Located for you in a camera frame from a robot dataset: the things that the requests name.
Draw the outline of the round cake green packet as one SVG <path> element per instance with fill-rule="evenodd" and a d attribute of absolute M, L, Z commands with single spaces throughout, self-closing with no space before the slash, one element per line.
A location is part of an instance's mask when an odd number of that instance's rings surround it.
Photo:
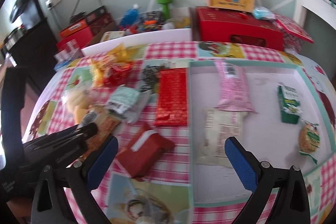
<path fill-rule="evenodd" d="M 320 134 L 319 134 L 319 124 L 311 123 L 306 120 L 300 121 L 301 130 L 298 136 L 298 146 L 299 154 L 301 156 L 307 156 L 311 161 L 317 165 L 318 159 L 315 156 L 316 152 L 320 148 Z"/>

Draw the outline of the clear bag round bun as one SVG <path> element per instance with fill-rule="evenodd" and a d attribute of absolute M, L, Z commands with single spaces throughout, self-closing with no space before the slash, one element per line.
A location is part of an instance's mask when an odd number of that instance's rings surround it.
<path fill-rule="evenodd" d="M 85 86 L 66 90 L 62 96 L 62 103 L 65 108 L 64 114 L 72 116 L 75 123 L 79 124 L 93 103 L 92 91 Z"/>

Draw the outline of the orange patterned bread packet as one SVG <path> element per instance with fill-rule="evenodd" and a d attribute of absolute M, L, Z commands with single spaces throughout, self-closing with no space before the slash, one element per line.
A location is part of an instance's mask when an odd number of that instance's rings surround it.
<path fill-rule="evenodd" d="M 83 159 L 86 159 L 91 152 L 98 150 L 106 138 L 110 134 L 113 135 L 113 130 L 121 121 L 104 106 L 93 105 L 80 122 L 78 128 L 92 122 L 96 124 L 98 131 L 96 135 L 86 140 L 88 151 L 81 156 Z"/>

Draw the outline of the green white biscuit packet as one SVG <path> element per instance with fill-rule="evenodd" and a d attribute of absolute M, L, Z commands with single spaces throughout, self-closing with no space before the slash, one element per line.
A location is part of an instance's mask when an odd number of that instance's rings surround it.
<path fill-rule="evenodd" d="M 277 98 L 281 121 L 288 124 L 297 124 L 301 118 L 302 108 L 296 89 L 279 85 L 277 87 Z"/>

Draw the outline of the white cream snack packet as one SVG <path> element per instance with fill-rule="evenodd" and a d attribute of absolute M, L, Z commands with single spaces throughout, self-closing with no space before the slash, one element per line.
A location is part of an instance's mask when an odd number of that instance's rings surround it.
<path fill-rule="evenodd" d="M 246 111 L 223 111 L 205 108 L 205 133 L 198 149 L 197 163 L 231 168 L 232 165 L 224 151 L 226 140 L 234 136 L 243 138 L 243 122 Z"/>

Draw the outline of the small red box packet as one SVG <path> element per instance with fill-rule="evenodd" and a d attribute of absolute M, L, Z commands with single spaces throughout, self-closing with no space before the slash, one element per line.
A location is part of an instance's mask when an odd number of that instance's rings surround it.
<path fill-rule="evenodd" d="M 175 143 L 144 123 L 116 159 L 131 178 L 142 181 L 162 155 L 175 148 Z"/>

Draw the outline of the mint green snack packet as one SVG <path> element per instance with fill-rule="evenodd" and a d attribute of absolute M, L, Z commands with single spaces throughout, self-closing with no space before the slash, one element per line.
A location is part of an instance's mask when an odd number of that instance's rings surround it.
<path fill-rule="evenodd" d="M 151 90 L 140 92 L 137 89 L 120 85 L 110 95 L 105 108 L 116 114 L 120 120 L 133 124 L 138 121 L 150 97 Z"/>

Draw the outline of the pink snack packet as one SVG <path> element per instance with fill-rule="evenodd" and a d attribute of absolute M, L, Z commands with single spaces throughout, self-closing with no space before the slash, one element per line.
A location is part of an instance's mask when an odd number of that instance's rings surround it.
<path fill-rule="evenodd" d="M 223 111 L 255 112 L 249 96 L 245 69 L 225 61 L 215 60 L 220 77 L 220 100 L 217 108 Z"/>

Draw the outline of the red flower snack bag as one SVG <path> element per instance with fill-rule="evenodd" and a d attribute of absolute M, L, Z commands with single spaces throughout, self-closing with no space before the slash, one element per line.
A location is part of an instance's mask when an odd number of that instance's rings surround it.
<path fill-rule="evenodd" d="M 114 87 L 126 83 L 132 69 L 132 63 L 114 63 L 104 71 L 103 84 Z"/>

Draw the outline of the yellow soft bread bag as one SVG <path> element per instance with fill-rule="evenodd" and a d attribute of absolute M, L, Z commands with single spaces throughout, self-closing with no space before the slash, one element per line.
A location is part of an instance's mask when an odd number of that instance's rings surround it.
<path fill-rule="evenodd" d="M 94 88 L 105 87 L 103 84 L 104 71 L 112 64 L 132 63 L 124 44 L 119 44 L 118 46 L 107 52 L 107 54 L 105 54 L 99 61 L 90 59 L 90 62 L 92 86 Z"/>

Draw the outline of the long red patterned packet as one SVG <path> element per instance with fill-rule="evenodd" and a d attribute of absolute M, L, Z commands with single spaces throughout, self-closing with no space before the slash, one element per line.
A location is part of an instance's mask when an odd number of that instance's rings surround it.
<path fill-rule="evenodd" d="M 159 72 L 155 126 L 187 126 L 187 68 Z"/>

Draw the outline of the teal shallow tray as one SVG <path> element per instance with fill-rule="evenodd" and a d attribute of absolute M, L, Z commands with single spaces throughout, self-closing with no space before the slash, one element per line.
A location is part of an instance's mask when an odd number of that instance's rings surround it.
<path fill-rule="evenodd" d="M 303 174 L 309 174 L 322 167 L 335 153 L 334 133 L 325 107 L 303 69 L 298 65 L 254 60 L 231 60 L 231 63 L 245 69 L 255 109 L 243 122 L 243 147 L 258 160 L 266 160 L 276 168 L 297 165 Z M 277 87 L 281 84 L 298 92 L 302 118 L 319 125 L 321 145 L 315 155 L 317 163 L 297 151 L 300 125 L 281 121 L 277 99 Z M 199 145 L 205 134 L 205 109 L 217 105 L 220 91 L 213 61 L 190 63 L 190 198 L 196 207 L 232 205 L 246 201 L 251 194 L 232 168 L 197 163 Z"/>

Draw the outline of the black cabinet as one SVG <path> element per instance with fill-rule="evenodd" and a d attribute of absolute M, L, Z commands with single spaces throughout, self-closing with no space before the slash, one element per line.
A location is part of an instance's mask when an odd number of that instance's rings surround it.
<path fill-rule="evenodd" d="M 46 18 L 43 18 L 33 28 L 14 43 L 10 49 L 1 46 L 1 57 L 9 54 L 19 67 L 27 69 L 27 82 L 32 90 L 40 95 L 49 81 L 55 75 L 58 51 L 57 40 Z"/>

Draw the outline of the clear acrylic box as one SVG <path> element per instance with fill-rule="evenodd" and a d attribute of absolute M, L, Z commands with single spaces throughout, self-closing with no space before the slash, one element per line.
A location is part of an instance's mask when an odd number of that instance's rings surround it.
<path fill-rule="evenodd" d="M 57 65 L 69 64 L 83 57 L 83 53 L 75 39 L 62 40 L 56 44 L 56 47 L 58 51 L 54 58 L 57 61 Z"/>

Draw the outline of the checkered picture tablecloth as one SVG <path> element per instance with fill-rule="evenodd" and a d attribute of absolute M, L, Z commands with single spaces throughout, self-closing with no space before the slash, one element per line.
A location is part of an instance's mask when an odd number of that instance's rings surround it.
<path fill-rule="evenodd" d="M 319 223 L 335 204 L 335 89 L 313 60 L 215 42 L 108 42 L 74 61 L 38 139 L 95 122 L 114 135 L 77 223 Z"/>

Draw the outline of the red box stack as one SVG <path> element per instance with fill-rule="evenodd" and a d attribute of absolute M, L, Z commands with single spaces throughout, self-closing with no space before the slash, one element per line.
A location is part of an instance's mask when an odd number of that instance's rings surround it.
<path fill-rule="evenodd" d="M 110 15 L 110 13 L 106 14 L 105 16 L 102 16 L 100 19 L 98 19 L 96 22 L 94 22 L 92 25 L 83 28 L 80 31 L 75 32 L 74 34 L 71 34 L 70 36 L 60 40 L 72 40 L 75 39 L 79 45 L 80 48 L 84 48 L 89 45 L 90 41 L 98 35 L 103 28 L 107 27 L 112 23 L 112 26 L 114 26 L 114 19 Z"/>

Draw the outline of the orange black flat box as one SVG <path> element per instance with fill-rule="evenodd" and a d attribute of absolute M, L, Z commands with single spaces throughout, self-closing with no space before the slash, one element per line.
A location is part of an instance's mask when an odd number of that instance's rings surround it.
<path fill-rule="evenodd" d="M 98 9 L 90 12 L 89 14 L 84 14 L 81 19 L 77 20 L 74 23 L 71 23 L 68 27 L 61 30 L 59 32 L 59 36 L 64 39 L 71 34 L 74 34 L 75 32 L 92 25 L 94 22 L 96 22 L 98 19 L 100 19 L 102 16 L 105 16 L 106 14 L 108 14 L 108 10 L 105 6 L 101 6 Z"/>

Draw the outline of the red patterned lid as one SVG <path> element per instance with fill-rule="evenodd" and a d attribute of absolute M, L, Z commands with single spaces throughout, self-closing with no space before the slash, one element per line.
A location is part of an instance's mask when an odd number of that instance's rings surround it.
<path fill-rule="evenodd" d="M 275 23 L 277 24 L 278 28 L 284 30 L 285 33 L 308 43 L 314 43 L 314 40 L 309 36 L 309 34 L 292 18 L 281 14 L 275 14 L 274 16 Z"/>

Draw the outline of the cardboard box with toys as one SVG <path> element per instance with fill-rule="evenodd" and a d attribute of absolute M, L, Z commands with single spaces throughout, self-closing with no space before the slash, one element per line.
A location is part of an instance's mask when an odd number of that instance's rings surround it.
<path fill-rule="evenodd" d="M 138 20 L 130 28 L 125 30 L 120 30 L 116 23 L 114 23 L 114 26 L 112 26 L 111 23 L 103 28 L 103 30 L 90 41 L 88 46 L 133 34 L 180 28 L 192 29 L 192 25 L 192 14 L 189 7 L 170 9 L 170 19 L 168 20 L 164 19 L 163 12 L 160 10 L 143 12 L 139 14 Z"/>

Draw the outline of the blue water bottle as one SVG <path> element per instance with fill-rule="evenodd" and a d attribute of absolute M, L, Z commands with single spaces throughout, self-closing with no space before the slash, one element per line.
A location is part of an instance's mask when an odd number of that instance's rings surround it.
<path fill-rule="evenodd" d="M 121 21 L 119 22 L 118 28 L 120 30 L 125 30 L 127 28 L 130 28 L 139 17 L 139 5 L 134 4 L 133 7 L 125 13 Z"/>

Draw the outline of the blue wet wipes pack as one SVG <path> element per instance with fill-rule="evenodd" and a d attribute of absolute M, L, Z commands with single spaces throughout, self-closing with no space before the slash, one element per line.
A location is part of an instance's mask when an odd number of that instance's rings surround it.
<path fill-rule="evenodd" d="M 272 11 L 269 9 L 262 7 L 262 6 L 256 6 L 252 10 L 252 15 L 254 16 L 255 19 L 257 20 L 275 20 L 276 17 Z"/>

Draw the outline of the large red gift box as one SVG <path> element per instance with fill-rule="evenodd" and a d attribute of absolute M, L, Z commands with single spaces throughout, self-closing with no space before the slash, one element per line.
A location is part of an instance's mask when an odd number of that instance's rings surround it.
<path fill-rule="evenodd" d="M 270 21 L 255 19 L 252 14 L 202 6 L 196 7 L 195 13 L 202 41 L 284 49 L 283 34 Z"/>

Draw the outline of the white foam board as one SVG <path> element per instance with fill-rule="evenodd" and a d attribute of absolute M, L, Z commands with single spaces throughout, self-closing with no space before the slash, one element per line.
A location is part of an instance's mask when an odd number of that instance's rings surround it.
<path fill-rule="evenodd" d="M 172 30 L 161 30 L 146 32 L 141 34 L 133 34 L 117 39 L 99 42 L 92 46 L 83 48 L 81 51 L 84 56 L 95 55 L 98 53 L 108 52 L 119 44 L 124 44 L 125 47 L 138 46 L 151 43 L 164 42 L 189 42 L 193 40 L 193 31 L 191 28 L 180 28 Z"/>

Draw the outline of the green dumbbell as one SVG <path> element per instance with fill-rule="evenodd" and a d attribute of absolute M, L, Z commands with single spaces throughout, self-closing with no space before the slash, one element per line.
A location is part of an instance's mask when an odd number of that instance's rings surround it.
<path fill-rule="evenodd" d="M 163 16 L 166 20 L 170 19 L 170 9 L 169 5 L 173 3 L 174 0 L 157 0 L 157 4 L 162 6 Z"/>

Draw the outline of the wall power socket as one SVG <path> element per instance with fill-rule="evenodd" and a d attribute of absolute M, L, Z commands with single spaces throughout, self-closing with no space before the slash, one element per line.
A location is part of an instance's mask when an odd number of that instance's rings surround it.
<path fill-rule="evenodd" d="M 54 8 L 56 5 L 58 5 L 62 0 L 47 0 L 46 1 L 46 7 L 47 9 L 52 9 Z"/>

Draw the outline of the white shelf frame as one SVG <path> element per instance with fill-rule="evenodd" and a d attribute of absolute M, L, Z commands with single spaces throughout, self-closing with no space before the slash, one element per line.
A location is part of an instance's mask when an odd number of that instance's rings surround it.
<path fill-rule="evenodd" d="M 293 20 L 301 27 L 305 24 L 306 13 L 310 11 L 335 30 L 335 3 L 329 0 L 295 0 Z"/>

